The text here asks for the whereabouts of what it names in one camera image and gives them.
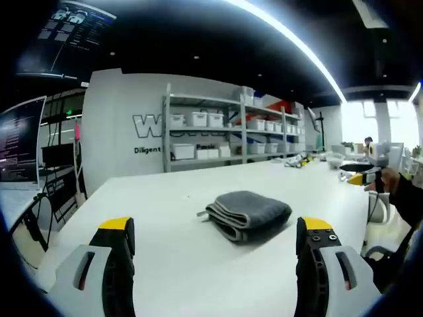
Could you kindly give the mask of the person's right hand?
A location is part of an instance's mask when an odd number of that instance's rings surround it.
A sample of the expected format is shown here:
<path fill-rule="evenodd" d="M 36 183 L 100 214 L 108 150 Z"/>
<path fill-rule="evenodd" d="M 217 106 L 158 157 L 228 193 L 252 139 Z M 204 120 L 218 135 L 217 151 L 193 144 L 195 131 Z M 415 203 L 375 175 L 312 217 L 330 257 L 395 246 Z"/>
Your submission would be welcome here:
<path fill-rule="evenodd" d="M 399 186 L 401 175 L 391 168 L 383 168 L 377 173 L 377 175 L 378 177 L 376 181 L 367 185 L 364 188 L 364 191 L 395 195 Z"/>

